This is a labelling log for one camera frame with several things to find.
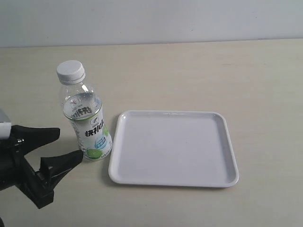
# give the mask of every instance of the beige tabletop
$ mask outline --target beige tabletop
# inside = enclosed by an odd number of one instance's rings
[[[83,162],[38,210],[17,188],[0,192],[8,227],[303,226],[303,40],[0,49],[0,107],[13,124],[60,127],[26,156],[77,149],[58,101],[57,65],[83,63],[114,135],[129,109],[221,113],[240,179],[227,189],[121,186],[109,158]]]

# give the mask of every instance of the white tray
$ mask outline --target white tray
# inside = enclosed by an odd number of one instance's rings
[[[108,171],[122,184],[230,187],[239,179],[226,121],[215,112],[124,112]]]

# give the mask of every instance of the white bottle cap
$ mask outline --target white bottle cap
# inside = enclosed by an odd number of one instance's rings
[[[62,62],[57,67],[57,74],[64,85],[78,84],[85,78],[84,67],[80,61],[76,60]]]

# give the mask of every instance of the tray rim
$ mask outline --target tray rim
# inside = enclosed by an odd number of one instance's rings
[[[116,140],[116,135],[117,135],[117,132],[119,131],[119,126],[120,126],[120,123],[122,121],[122,118],[124,115],[130,113],[130,112],[137,112],[137,113],[176,113],[176,114],[180,114],[180,113],[185,113],[185,114],[190,114],[190,113],[194,113],[194,114],[214,114],[214,115],[217,115],[219,118],[221,118],[221,120],[223,121],[223,124],[224,124],[224,129],[225,129],[225,133],[226,133],[226,136],[227,136],[227,140],[228,140],[228,145],[229,145],[229,150],[230,150],[230,153],[231,153],[231,156],[232,156],[232,164],[233,164],[233,168],[235,170],[235,178],[233,181],[229,182],[229,183],[218,183],[218,184],[201,184],[201,185],[180,185],[180,184],[163,184],[163,183],[152,183],[152,182],[130,182],[130,181],[123,181],[123,180],[120,180],[118,179],[115,174],[114,174],[114,171],[113,171],[113,158],[112,158],[112,155],[114,154],[114,148],[115,148],[115,144],[117,143],[117,140]],[[231,141],[231,138],[230,138],[230,134],[229,134],[229,131],[228,131],[228,127],[227,127],[227,122],[226,122],[226,119],[218,112],[215,112],[215,111],[188,111],[188,110],[127,110],[127,111],[124,111],[122,112],[119,117],[118,117],[118,120],[117,120],[117,126],[116,126],[116,131],[115,131],[115,135],[114,135],[114,141],[113,141],[113,148],[112,148],[112,152],[111,152],[111,155],[110,155],[110,161],[109,161],[109,166],[108,166],[108,175],[110,177],[110,179],[115,182],[115,183],[118,183],[118,184],[126,184],[126,185],[154,185],[154,186],[180,186],[180,187],[208,187],[208,188],[229,188],[229,187],[232,187],[234,186],[238,181],[239,181],[239,170],[238,170],[238,166],[237,166],[237,162],[236,162],[236,158],[235,158],[235,155],[234,155],[234,151],[233,151],[233,147],[232,147],[232,141]]]

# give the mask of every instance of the water bottle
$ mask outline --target water bottle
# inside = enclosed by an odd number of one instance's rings
[[[84,67],[70,60],[57,68],[61,82],[59,93],[64,116],[75,130],[79,148],[88,160],[101,160],[113,146],[103,120],[102,102],[94,88],[86,81]]]

